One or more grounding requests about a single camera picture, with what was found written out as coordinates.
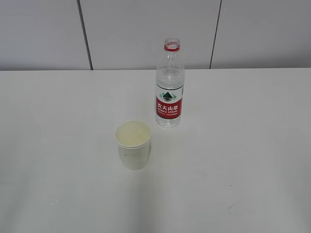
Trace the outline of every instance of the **plastic water bottle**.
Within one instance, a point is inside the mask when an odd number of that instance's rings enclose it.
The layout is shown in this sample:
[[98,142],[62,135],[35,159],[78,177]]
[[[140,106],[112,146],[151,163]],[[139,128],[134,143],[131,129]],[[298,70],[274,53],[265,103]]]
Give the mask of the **plastic water bottle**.
[[167,38],[156,68],[156,121],[165,128],[180,122],[185,67],[179,49],[178,39]]

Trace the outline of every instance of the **white table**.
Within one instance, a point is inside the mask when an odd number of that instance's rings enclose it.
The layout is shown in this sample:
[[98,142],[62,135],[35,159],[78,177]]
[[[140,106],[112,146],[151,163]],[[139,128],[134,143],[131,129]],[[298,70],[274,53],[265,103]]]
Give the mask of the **white table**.
[[311,69],[187,70],[173,129],[154,102],[153,70],[0,72],[0,232],[311,232]]

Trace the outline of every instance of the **paper cup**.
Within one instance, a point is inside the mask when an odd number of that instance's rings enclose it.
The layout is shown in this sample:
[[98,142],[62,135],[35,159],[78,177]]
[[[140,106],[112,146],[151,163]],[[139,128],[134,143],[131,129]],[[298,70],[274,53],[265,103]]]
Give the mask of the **paper cup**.
[[142,169],[148,162],[151,131],[149,126],[138,120],[120,125],[115,133],[119,144],[119,156],[131,170]]

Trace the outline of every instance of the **cup rim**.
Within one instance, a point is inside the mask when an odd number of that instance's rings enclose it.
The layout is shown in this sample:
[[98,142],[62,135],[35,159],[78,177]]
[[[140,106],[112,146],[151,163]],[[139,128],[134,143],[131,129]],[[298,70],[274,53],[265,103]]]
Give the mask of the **cup rim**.
[[[139,145],[139,146],[135,146],[135,147],[127,147],[127,146],[123,145],[122,143],[120,143],[120,142],[117,140],[117,136],[116,136],[116,134],[117,134],[117,130],[118,130],[118,128],[120,128],[120,127],[121,127],[122,125],[124,125],[125,123],[127,123],[127,122],[131,122],[131,121],[141,122],[141,123],[145,124],[145,125],[148,127],[149,132],[150,132],[150,135],[149,135],[148,140],[147,140],[144,144]],[[133,150],[133,149],[139,149],[139,148],[142,148],[142,147],[146,146],[148,143],[150,143],[151,134],[152,134],[152,133],[151,133],[151,129],[150,129],[149,125],[148,125],[146,122],[141,121],[141,120],[127,120],[127,121],[123,122],[121,125],[119,125],[119,126],[116,128],[116,130],[115,130],[115,140],[117,141],[117,143],[118,143],[118,145],[119,145],[120,147],[125,148],[125,149],[130,149],[130,150]]]

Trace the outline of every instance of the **white wall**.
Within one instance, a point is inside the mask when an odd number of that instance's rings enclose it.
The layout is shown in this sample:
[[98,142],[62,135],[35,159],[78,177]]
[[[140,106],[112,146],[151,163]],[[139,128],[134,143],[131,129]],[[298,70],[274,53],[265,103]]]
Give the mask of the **white wall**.
[[208,68],[219,0],[81,0],[94,69],[155,68],[166,37],[186,68]]
[[75,0],[1,0],[0,70],[89,69]]
[[[81,0],[94,69],[208,68],[220,0]],[[311,0],[223,0],[211,68],[311,67]],[[90,69],[76,0],[2,0],[0,70]]]
[[311,0],[223,0],[212,68],[311,67]]

